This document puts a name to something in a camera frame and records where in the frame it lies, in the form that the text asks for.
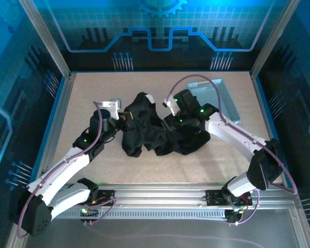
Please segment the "black t-shirt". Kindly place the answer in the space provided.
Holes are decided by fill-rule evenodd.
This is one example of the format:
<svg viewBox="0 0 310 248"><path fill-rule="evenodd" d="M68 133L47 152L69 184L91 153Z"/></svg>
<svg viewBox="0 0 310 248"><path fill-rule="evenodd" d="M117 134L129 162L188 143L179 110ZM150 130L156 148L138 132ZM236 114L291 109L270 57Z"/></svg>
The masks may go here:
<svg viewBox="0 0 310 248"><path fill-rule="evenodd" d="M127 130L123 131L122 149L130 157L138 158L142 147L154 150L157 156L172 152L188 155L210 141L210 134L205 131L195 132L182 127L175 131L166 131L156 111L156 104L151 95L145 92L137 94L124 112L132 112L134 119L126 121Z"/></svg>

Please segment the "grey perforated plastic basket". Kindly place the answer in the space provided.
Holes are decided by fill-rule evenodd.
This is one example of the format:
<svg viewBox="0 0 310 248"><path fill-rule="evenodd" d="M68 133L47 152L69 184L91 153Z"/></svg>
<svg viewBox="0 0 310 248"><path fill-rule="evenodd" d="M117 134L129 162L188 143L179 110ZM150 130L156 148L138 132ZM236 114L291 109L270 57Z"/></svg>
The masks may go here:
<svg viewBox="0 0 310 248"><path fill-rule="evenodd" d="M239 123L241 120L240 115L224 84L224 81L222 79L212 79L212 82L216 85L220 94L221 110L223 115L225 115L235 124ZM210 82L201 81L189 83L187 89L192 93L193 96L196 97L201 106L209 103L217 109L219 108L216 90Z"/></svg>

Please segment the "grey sheet metal panel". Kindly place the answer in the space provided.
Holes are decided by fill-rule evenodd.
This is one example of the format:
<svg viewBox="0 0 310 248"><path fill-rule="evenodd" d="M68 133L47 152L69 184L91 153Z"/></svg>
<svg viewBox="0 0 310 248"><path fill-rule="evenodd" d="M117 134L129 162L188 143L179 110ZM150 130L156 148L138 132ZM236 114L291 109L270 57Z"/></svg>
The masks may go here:
<svg viewBox="0 0 310 248"><path fill-rule="evenodd" d="M287 214L264 211L240 226L193 220L57 220L25 248L301 248Z"/></svg>

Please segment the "aluminium table side rail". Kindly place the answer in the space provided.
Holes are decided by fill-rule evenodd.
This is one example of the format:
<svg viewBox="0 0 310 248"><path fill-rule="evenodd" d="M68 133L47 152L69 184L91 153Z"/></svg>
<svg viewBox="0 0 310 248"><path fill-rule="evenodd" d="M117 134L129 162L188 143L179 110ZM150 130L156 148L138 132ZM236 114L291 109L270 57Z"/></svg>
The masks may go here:
<svg viewBox="0 0 310 248"><path fill-rule="evenodd" d="M48 119L44 136L39 148L30 182L36 180L42 171L52 166L65 114L70 100L76 74L63 78Z"/></svg>

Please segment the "aluminium front rail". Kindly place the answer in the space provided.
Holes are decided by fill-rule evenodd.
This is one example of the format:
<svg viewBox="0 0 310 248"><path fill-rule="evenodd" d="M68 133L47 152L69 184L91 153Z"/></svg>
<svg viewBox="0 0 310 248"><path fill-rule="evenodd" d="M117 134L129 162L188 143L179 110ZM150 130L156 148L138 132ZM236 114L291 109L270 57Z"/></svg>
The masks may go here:
<svg viewBox="0 0 310 248"><path fill-rule="evenodd" d="M260 193L260 207L269 205L275 207L299 200L297 195L290 194L271 185L266 191ZM72 196L72 190L65 185L60 190L50 206L53 210L63 212L85 201L86 193L77 193ZM99 185L99 190L114 190L115 209L233 209L232 206L207 206L202 197L206 190L220 190L218 183L105 183Z"/></svg>

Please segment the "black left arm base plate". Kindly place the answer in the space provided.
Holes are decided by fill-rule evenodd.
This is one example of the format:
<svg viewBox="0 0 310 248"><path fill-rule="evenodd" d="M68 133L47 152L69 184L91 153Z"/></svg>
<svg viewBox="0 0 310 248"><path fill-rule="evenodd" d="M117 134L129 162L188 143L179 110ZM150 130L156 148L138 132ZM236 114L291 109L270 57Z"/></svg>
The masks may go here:
<svg viewBox="0 0 310 248"><path fill-rule="evenodd" d="M98 195L96 197L95 205L100 205L107 202L104 206L112 206L114 204L113 199L115 198L114 190L98 190Z"/></svg>

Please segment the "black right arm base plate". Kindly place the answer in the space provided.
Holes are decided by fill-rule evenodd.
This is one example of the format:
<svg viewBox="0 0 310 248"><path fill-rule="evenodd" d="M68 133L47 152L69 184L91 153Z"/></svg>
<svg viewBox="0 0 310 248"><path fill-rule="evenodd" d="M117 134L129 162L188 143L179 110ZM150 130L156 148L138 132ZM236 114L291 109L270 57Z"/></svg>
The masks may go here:
<svg viewBox="0 0 310 248"><path fill-rule="evenodd" d="M246 192L241 196L233 196L222 190L206 190L202 201L207 203L207 206L252 206L252 197L250 192Z"/></svg>

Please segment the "aluminium frame post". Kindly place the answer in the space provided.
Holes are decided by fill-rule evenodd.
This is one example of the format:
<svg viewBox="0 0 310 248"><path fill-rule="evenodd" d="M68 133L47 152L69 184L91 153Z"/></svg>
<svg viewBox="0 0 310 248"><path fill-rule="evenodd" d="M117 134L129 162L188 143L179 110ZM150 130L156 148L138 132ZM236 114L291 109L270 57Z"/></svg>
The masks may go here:
<svg viewBox="0 0 310 248"><path fill-rule="evenodd" d="M294 14L300 0L287 0L276 24L271 29L271 32L261 49L258 57L256 58L254 65L251 69L251 79L254 81L267 61L270 53L272 52L274 46L281 37L284 29L286 28L288 22L290 21L292 15Z"/></svg>
<svg viewBox="0 0 310 248"><path fill-rule="evenodd" d="M21 6L23 7L26 15L37 31L39 37L44 43L47 51L52 57L54 63L58 67L59 71L63 75L65 79L70 79L71 72L68 68L67 63L64 60L53 36L51 35L45 21L43 20L40 12L38 11L36 5L33 0L18 0Z"/></svg>

